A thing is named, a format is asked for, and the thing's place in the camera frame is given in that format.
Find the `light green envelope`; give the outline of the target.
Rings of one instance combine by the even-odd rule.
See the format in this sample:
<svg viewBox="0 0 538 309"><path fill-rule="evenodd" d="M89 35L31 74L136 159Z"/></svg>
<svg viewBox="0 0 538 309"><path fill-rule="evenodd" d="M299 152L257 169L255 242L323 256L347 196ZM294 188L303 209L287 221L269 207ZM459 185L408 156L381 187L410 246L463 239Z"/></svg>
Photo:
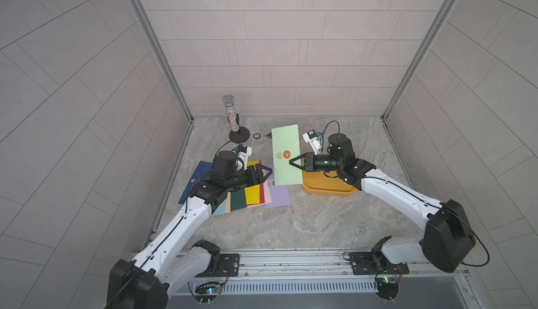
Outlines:
<svg viewBox="0 0 538 309"><path fill-rule="evenodd" d="M275 185L301 185L303 183L301 169L289 162L301 154L298 125L273 128L272 145Z"/></svg>

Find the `red envelope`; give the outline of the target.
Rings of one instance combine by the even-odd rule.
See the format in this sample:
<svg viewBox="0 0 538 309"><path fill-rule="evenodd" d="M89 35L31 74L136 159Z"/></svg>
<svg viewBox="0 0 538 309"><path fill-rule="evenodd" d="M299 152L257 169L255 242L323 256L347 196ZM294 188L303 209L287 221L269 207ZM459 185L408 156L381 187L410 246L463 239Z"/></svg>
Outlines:
<svg viewBox="0 0 538 309"><path fill-rule="evenodd" d="M259 202L259 204L263 205L263 204L266 203L264 184L259 184L259 191L260 191L260 202Z"/></svg>

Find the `yellow envelope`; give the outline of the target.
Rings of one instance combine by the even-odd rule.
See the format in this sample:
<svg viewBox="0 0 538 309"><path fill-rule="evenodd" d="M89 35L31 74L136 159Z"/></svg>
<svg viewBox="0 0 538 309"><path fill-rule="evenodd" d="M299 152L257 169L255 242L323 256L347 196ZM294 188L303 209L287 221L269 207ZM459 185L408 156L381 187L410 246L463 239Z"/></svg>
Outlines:
<svg viewBox="0 0 538 309"><path fill-rule="evenodd" d="M261 188L259 185L245 188L245 200L247 206L261 203Z"/></svg>

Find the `pink envelope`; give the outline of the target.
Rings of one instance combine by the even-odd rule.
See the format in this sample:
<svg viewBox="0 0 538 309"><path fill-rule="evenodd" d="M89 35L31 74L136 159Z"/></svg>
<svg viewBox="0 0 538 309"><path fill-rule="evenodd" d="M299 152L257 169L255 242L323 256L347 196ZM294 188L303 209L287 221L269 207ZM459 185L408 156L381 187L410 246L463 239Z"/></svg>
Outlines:
<svg viewBox="0 0 538 309"><path fill-rule="evenodd" d="M266 181L264 184L264 188L265 188L265 199L266 199L266 203L265 204L271 204L272 202L272 197L270 195L270 184L269 184L269 181ZM253 204L253 203L249 203L247 204L247 207L256 207L256 206L259 206L259 205L262 205L262 204Z"/></svg>

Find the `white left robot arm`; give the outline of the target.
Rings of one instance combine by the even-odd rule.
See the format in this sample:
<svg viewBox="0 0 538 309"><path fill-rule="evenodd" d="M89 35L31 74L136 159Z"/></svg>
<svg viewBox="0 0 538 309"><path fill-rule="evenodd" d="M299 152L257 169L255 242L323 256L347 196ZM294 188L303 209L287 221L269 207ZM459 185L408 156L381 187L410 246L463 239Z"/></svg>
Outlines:
<svg viewBox="0 0 538 309"><path fill-rule="evenodd" d="M219 268L220 248L207 240L178 259L196 230L223 203L228 193L266 182L273 170L248 165L234 151L214 156L212 168L189 191L175 218L133 260L119 260L111 269L107 308L165 308L179 288L206 270Z"/></svg>

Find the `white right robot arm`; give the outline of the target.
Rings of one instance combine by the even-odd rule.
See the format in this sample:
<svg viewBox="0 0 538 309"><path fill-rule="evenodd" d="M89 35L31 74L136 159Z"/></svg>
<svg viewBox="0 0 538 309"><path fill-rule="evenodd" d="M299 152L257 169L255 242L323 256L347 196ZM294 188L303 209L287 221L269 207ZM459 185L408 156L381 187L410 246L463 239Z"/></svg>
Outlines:
<svg viewBox="0 0 538 309"><path fill-rule="evenodd" d="M421 237L386 236L378 241L371 250L378 273L407 262L429 262L440 271L452 273L480 242L461 204L441 202L400 184L373 163L358 158L344 134L329 137L327 154L314 151L292 157L286 151L283 156L304 172L334 172L346 184L381 199L419 227Z"/></svg>

